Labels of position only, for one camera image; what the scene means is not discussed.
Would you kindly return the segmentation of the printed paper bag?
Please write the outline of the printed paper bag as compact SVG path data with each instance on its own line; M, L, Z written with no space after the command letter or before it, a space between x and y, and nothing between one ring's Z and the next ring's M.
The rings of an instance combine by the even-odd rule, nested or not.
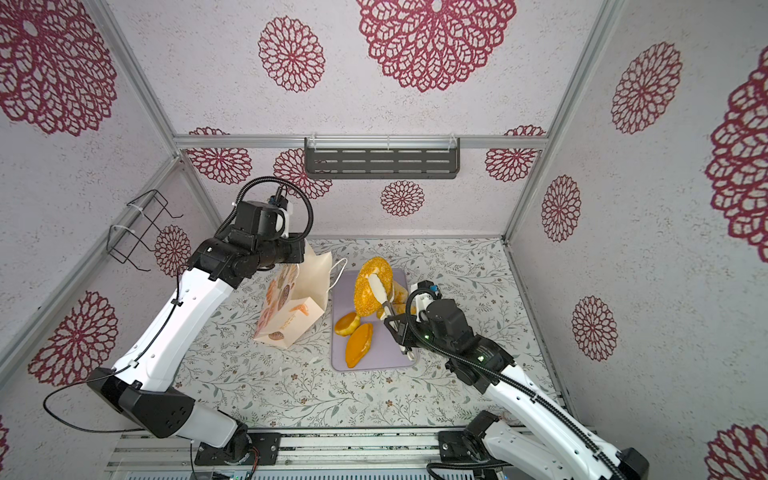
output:
M288 349L326 312L329 295L348 260L316 254L305 244L304 261L285 264L270 282L253 340Z

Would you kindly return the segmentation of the metal tongs with white tips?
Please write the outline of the metal tongs with white tips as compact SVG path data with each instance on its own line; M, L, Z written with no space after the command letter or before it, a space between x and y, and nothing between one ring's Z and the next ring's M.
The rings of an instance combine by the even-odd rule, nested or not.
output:
M391 302L392 294L389 295L387 293L387 289L376 273L369 274L367 276L367 282L370 286L374 298L380 303L381 307L384 305L391 306L393 304ZM409 360L414 360L415 355L412 351L412 347L408 346L406 343L408 335L408 318L405 322L401 322L398 321L395 317L389 317L385 320L381 320L381 322L386 327L395 343L399 346L402 354L405 355Z

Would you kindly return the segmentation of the large sesame bread loaf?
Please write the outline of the large sesame bread loaf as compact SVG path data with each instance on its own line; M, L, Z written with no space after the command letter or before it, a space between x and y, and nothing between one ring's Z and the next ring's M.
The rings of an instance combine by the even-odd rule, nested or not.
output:
M354 288L353 302L359 317L374 315L393 295L393 270L387 260L374 257L360 269Z

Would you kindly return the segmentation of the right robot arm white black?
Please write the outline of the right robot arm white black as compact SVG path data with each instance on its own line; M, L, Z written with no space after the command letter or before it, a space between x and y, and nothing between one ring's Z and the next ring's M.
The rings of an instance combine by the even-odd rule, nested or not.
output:
M443 356L447 370L462 383L530 431L525 437L489 412L478 414L465 429L465 442L471 454L489 458L475 468L508 464L534 479L648 477L650 464L640 452L615 447L552 401L500 345L473 332L464 312L437 285L423 281L413 286L404 312L397 313L378 276L367 281L384 308L384 325L404 353L423 348Z

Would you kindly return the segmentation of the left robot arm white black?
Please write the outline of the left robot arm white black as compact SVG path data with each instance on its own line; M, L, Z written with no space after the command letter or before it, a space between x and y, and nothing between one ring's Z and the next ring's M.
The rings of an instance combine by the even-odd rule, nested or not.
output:
M97 368L88 387L158 438L179 436L240 452L247 428L174 388L184 356L212 314L255 273L299 264L305 243L288 230L292 206L282 193L266 202L241 200L234 220L202 242L174 293L137 343L110 369Z

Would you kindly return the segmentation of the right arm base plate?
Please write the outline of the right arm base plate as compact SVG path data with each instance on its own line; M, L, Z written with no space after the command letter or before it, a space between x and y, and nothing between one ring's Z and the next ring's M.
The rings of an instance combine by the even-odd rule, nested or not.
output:
M500 417L489 411L481 411L461 430L438 432L440 458L443 463L483 463L493 460L483 443L487 429Z

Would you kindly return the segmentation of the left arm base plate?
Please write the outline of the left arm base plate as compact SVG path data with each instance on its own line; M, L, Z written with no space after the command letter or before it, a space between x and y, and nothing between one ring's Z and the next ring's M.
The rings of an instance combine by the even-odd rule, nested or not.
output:
M195 467L272 466L277 462L281 440L278 432L240 433L222 448L202 443L193 463Z

